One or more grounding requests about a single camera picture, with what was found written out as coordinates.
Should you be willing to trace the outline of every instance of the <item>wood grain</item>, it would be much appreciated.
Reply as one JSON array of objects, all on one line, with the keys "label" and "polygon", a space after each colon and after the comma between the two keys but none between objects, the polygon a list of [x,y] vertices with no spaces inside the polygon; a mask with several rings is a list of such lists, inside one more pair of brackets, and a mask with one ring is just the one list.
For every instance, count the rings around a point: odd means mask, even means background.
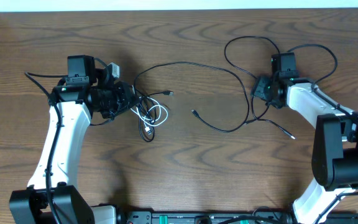
[{"label": "wood grain", "polygon": [[[86,54],[121,66],[123,80],[157,63],[186,60],[228,68],[249,92],[254,80],[231,68],[224,44],[240,35],[272,38],[282,51],[305,43],[328,46],[337,72],[320,87],[358,110],[358,9],[0,13],[0,223],[12,222],[8,200],[24,189],[38,163],[48,125],[47,100],[24,71],[65,74],[68,55]],[[255,75],[269,73],[274,49],[260,40],[239,40],[229,58]],[[317,79],[333,61],[319,49],[296,52],[301,75]],[[56,80],[40,82],[52,89]],[[146,144],[132,113],[87,130],[79,167],[79,191],[90,205],[111,202],[155,210],[253,210],[286,207],[313,178],[313,128],[296,112],[270,110],[270,124],[254,123],[217,133],[191,113],[231,128],[246,113],[237,80],[188,65],[157,68],[139,84],[170,108],[168,121]],[[257,102],[261,111],[264,106]],[[358,212],[358,197],[340,210]]]}]

